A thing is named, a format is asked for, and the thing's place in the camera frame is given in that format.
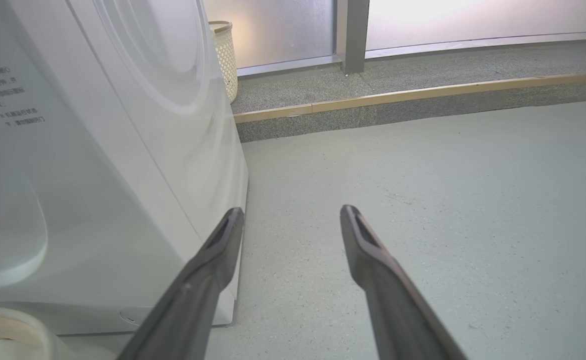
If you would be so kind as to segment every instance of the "frosted glass window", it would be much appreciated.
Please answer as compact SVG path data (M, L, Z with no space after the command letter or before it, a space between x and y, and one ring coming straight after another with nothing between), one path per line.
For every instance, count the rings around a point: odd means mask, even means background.
M238 68L334 53L333 0L204 0L209 21L233 23Z
M370 0L366 50L586 32L586 0Z

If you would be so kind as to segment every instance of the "white washing machine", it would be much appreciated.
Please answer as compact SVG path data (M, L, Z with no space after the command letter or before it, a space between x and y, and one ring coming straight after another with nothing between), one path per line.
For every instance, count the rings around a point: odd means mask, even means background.
M1 307L135 330L247 183L199 0L0 0Z

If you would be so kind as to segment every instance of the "laundry basket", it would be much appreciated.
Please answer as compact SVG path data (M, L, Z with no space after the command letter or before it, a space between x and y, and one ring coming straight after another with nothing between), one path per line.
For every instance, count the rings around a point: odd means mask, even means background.
M224 76L228 100L233 103L238 95L238 68L236 53L233 49L233 36L231 36L233 24L229 21L209 21L208 25L213 32L215 52Z

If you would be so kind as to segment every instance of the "gray floor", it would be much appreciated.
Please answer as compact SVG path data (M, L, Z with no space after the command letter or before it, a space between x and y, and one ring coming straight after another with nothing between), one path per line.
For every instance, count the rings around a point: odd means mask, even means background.
M367 61L363 73L338 66L240 78L235 114L393 91L586 73L586 41L485 47Z
M359 207L471 360L586 359L586 102L243 144L235 320L207 359L376 358L339 209ZM117 350L128 336L74 338Z

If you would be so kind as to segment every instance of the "wooden edge strip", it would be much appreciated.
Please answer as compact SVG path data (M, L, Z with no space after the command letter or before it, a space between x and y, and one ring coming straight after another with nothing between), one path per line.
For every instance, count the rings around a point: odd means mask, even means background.
M437 98L441 96L580 83L586 83L586 73L568 73L565 75L549 75L524 77L521 79L472 82L470 84L456 84L438 86L434 88L394 91L389 93L380 93L377 95L346 98L344 100L314 102L311 104L280 107L277 109L243 112L235 115L235 122L240 124L250 121L275 119L278 117L293 117L300 116L302 114L329 112L332 110L350 109L357 107L368 107L371 105Z
M277 109L259 110L251 112L242 112L235 114L235 123L249 123L250 121L260 121L275 119L277 117L294 117L302 114L311 114L313 107L311 104L294 105L287 107L279 107Z

